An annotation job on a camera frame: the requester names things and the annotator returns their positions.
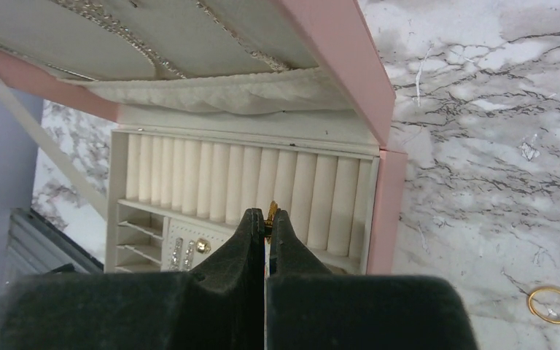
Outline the pink jewelry box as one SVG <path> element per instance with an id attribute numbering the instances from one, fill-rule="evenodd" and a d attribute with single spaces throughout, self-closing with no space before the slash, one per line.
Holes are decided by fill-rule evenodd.
<path id="1" fill-rule="evenodd" d="M 10 88 L 117 124 L 106 193 Z M 391 272 L 407 156 L 357 1 L 0 1 L 0 99 L 105 219 L 107 272 L 187 271 L 272 204 L 333 271 Z"/>

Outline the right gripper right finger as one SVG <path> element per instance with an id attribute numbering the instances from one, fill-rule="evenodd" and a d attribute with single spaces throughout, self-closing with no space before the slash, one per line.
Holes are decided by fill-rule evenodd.
<path id="1" fill-rule="evenodd" d="M 269 349 L 476 349 L 462 299 L 442 278 L 332 273 L 297 238 L 286 211 L 272 229 Z"/>

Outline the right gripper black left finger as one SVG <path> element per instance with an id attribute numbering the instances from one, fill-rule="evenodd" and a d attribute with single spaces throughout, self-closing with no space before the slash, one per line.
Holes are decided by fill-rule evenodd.
<path id="1" fill-rule="evenodd" d="M 186 272 L 45 273 L 0 297 L 0 349 L 263 349 L 264 216 Z"/>

